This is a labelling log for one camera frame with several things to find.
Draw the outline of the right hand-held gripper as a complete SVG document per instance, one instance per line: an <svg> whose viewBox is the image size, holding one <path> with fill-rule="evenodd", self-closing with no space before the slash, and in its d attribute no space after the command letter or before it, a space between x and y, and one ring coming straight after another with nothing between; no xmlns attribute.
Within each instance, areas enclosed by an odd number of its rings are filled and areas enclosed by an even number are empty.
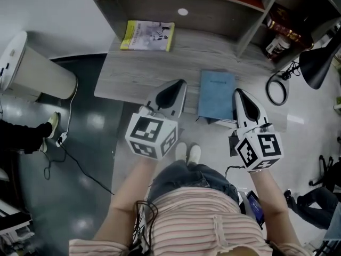
<svg viewBox="0 0 341 256"><path fill-rule="evenodd" d="M238 155L248 172L270 168L283 158L280 133L275 131L265 108L252 94L237 88L233 99L237 128L229 137L230 155Z"/></svg>

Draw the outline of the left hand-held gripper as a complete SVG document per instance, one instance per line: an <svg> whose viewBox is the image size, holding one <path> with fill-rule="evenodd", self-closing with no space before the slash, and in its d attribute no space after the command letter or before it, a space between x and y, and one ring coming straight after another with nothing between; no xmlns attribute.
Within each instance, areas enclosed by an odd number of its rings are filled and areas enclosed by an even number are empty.
<svg viewBox="0 0 341 256"><path fill-rule="evenodd" d="M176 79L155 88L129 122L125 140L134 154L161 160L178 140L187 83Z"/></svg>

